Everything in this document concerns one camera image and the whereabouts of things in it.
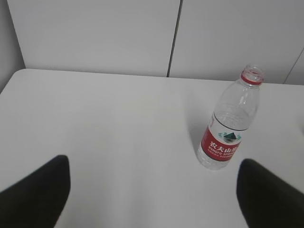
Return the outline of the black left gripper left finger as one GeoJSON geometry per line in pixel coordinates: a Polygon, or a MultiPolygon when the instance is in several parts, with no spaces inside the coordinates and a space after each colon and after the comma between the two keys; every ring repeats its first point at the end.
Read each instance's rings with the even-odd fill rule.
{"type": "Polygon", "coordinates": [[[55,227],[71,189],[69,159],[58,155],[0,193],[2,228],[55,227]]]}

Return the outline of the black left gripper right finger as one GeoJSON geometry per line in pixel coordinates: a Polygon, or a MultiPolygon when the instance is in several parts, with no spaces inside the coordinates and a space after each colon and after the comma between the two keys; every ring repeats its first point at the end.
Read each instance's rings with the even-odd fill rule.
{"type": "Polygon", "coordinates": [[[236,195],[250,228],[302,228],[304,194],[252,159],[244,159],[236,195]]]}

